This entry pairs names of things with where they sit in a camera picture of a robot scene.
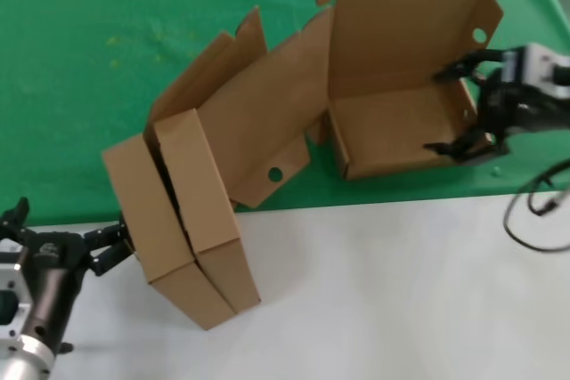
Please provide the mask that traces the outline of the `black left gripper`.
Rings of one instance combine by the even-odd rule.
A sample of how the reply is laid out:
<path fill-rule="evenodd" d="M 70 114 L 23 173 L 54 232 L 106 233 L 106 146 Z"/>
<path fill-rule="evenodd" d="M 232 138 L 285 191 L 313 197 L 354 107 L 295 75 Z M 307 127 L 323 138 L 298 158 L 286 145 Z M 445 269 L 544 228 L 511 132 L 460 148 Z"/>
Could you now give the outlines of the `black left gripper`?
<path fill-rule="evenodd" d="M 24 278 L 31 309 L 22 333 L 44 344 L 51 352 L 72 352 L 64 341 L 73 306 L 88 268 L 102 276 L 134 254 L 134 245 L 123 218 L 110 226 L 87 232 L 35 232 L 25 227 L 29 200 L 1 214 L 1 240 L 22 245 Z M 90 255 L 102 249 L 98 255 Z"/>

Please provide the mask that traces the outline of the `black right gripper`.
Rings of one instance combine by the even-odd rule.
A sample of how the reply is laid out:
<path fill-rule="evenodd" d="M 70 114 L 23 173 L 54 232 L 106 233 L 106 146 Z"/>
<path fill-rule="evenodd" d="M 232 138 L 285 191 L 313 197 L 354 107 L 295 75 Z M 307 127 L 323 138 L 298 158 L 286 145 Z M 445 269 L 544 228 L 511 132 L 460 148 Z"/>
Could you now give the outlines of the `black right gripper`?
<path fill-rule="evenodd" d="M 478 128 L 469 128 L 450 142 L 429 142 L 423 148 L 453 162 L 508 153 L 507 139 L 520 133 L 541 133 L 569 128 L 569 97 L 559 98 L 530 85 L 507 84 L 476 72 L 483 62 L 502 62 L 503 50 L 479 49 L 466 53 L 433 75 L 442 83 L 468 78 L 480 85 L 477 100 Z"/>

